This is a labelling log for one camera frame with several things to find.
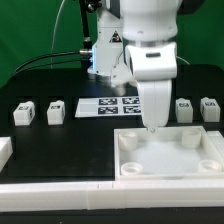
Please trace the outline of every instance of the black table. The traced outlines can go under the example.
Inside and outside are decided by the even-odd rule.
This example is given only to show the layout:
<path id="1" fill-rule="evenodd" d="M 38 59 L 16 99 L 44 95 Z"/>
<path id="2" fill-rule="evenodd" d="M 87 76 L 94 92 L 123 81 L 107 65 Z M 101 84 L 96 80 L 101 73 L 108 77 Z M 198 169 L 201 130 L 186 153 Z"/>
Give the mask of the black table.
<path id="1" fill-rule="evenodd" d="M 219 130 L 224 134 L 223 113 L 219 123 L 204 123 L 200 114 L 200 99 L 203 97 L 215 98 L 222 111 L 224 110 L 223 84 L 224 72 L 218 67 L 179 66 L 178 77 L 173 80 L 167 126 L 183 126 L 176 122 L 175 100 L 187 98 L 191 100 L 194 108 L 193 125 L 203 125 L 207 131 Z M 135 96 L 137 90 L 127 86 L 126 95 Z M 141 117 L 75 118 L 79 98 L 111 96 L 116 96 L 113 89 L 107 84 L 88 80 L 86 73 L 81 69 L 33 70 L 11 79 L 0 90 L 0 136 L 12 137 L 14 153 L 0 174 L 0 184 L 114 180 L 114 129 L 142 128 Z M 48 106 L 50 102 L 57 100 L 65 102 L 64 125 L 48 126 Z M 26 101 L 35 103 L 36 116 L 30 127 L 15 127 L 13 111 L 19 103 Z M 126 223 L 136 223 L 139 219 L 142 223 L 179 223 L 180 220 L 181 223 L 198 223 L 201 220 L 204 223 L 216 223 L 218 220 L 215 217 L 221 219 L 224 209 L 167 208 L 3 213 L 0 215 L 0 223 L 7 223 L 6 220 L 8 223 L 14 223 L 13 220 L 16 220 L 17 216 L 28 221 L 29 215 L 43 215 L 43 220 L 48 220 L 46 223 L 67 220 L 64 224 L 72 220 L 79 223 L 84 222 L 83 220 L 98 223 L 123 220 Z"/>

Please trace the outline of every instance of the green screen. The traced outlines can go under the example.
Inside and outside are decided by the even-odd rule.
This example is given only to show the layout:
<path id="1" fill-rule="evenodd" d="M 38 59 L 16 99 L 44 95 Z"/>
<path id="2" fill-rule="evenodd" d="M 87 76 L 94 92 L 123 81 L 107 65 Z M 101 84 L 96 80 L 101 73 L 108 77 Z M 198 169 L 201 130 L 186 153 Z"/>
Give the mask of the green screen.
<path id="1" fill-rule="evenodd" d="M 1 0 L 0 86 L 24 61 L 51 52 L 61 3 L 62 0 Z M 223 0 L 206 0 L 196 13 L 178 16 L 178 56 L 191 64 L 214 64 L 224 69 L 223 11 Z M 96 15 L 88 17 L 91 38 L 95 41 Z M 66 0 L 58 23 L 54 52 L 79 50 L 83 47 L 82 42 L 79 3 Z M 62 67 L 80 67 L 80 64 L 73 62 L 54 66 Z"/>

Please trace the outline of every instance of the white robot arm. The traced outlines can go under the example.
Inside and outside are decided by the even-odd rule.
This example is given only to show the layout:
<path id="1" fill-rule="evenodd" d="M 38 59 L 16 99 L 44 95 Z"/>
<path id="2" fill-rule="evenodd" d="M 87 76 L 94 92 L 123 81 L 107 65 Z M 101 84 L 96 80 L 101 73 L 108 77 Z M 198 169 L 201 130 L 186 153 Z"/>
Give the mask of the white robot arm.
<path id="1" fill-rule="evenodd" d="M 182 0 L 117 2 L 120 19 L 109 13 L 110 0 L 101 1 L 99 38 L 89 73 L 114 86 L 135 80 L 143 124 L 154 132 L 168 121 L 171 79 L 177 75 L 176 43 L 171 40 L 177 35 L 176 15 Z"/>

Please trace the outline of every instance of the small white cube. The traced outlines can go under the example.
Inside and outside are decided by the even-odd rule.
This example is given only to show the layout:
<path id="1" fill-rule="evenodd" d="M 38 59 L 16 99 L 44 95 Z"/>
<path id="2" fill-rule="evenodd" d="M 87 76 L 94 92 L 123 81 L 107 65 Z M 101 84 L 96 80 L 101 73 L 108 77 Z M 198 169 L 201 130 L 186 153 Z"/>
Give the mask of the small white cube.
<path id="1" fill-rule="evenodd" d="M 0 172 L 12 155 L 11 138 L 0 138 Z"/>
<path id="2" fill-rule="evenodd" d="M 219 122 L 221 109 L 215 99 L 201 99 L 201 115 L 205 122 Z"/>
<path id="3" fill-rule="evenodd" d="M 190 100 L 176 100 L 176 116 L 178 123 L 192 123 L 193 107 Z"/>
<path id="4" fill-rule="evenodd" d="M 31 101 L 20 103 L 16 110 L 13 112 L 13 116 L 16 126 L 30 125 L 35 116 L 34 103 Z"/>
<path id="5" fill-rule="evenodd" d="M 65 117 L 65 104 L 63 101 L 52 102 L 47 110 L 49 125 L 63 124 Z"/>

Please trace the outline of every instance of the wire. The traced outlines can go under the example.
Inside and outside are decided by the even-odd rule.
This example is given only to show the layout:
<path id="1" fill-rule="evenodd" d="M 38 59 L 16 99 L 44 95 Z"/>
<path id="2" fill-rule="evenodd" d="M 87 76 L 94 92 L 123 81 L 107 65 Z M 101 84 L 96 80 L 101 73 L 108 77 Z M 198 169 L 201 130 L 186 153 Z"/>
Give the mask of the wire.
<path id="1" fill-rule="evenodd" d="M 49 66 L 49 65 L 58 65 L 58 64 L 65 64 L 65 63 L 70 63 L 70 62 L 76 62 L 76 61 L 85 61 L 87 59 L 76 59 L 76 60 L 69 60 L 69 61 L 61 61 L 61 62 L 52 62 L 52 63 L 46 63 L 46 64 L 42 64 L 42 65 L 35 65 L 35 66 L 32 66 L 32 67 L 29 67 L 29 68 L 26 68 L 26 69 L 23 69 L 23 70 L 20 70 L 16 73 L 14 73 L 11 78 L 17 76 L 19 73 L 21 72 L 25 72 L 25 71 L 28 71 L 28 70 L 32 70 L 32 69 L 35 69 L 35 68 L 40 68 L 40 67 L 45 67 L 45 66 Z"/>
<path id="2" fill-rule="evenodd" d="M 61 53 L 53 53 L 53 54 L 45 54 L 45 55 L 41 55 L 38 56 L 36 58 L 30 59 L 29 61 L 23 63 L 22 65 L 20 65 L 12 74 L 12 76 L 14 76 L 15 73 L 19 72 L 20 70 L 22 70 L 24 67 L 26 67 L 29 64 L 32 64 L 35 61 L 39 61 L 42 59 L 46 59 L 46 58 L 52 58 L 52 57 L 62 57 L 62 56 L 68 56 L 68 55 L 75 55 L 75 54 L 79 54 L 79 51 L 71 51 L 71 52 L 61 52 Z"/>
<path id="3" fill-rule="evenodd" d="M 185 59 L 183 59 L 183 58 L 181 58 L 181 57 L 179 57 L 179 56 L 177 56 L 177 58 L 178 58 L 179 60 L 185 62 L 187 65 L 191 65 L 190 62 L 186 61 Z"/>
<path id="4" fill-rule="evenodd" d="M 54 25 L 54 33 L 53 33 L 53 40 L 52 40 L 52 45 L 51 45 L 51 54 L 53 54 L 54 51 L 54 45 L 55 45 L 55 40 L 56 40 L 56 33 L 58 31 L 58 24 L 61 18 L 61 13 L 63 11 L 64 5 L 65 5 L 66 0 L 63 0 L 61 2 L 57 17 L 56 17 L 56 21 L 55 21 L 55 25 Z"/>

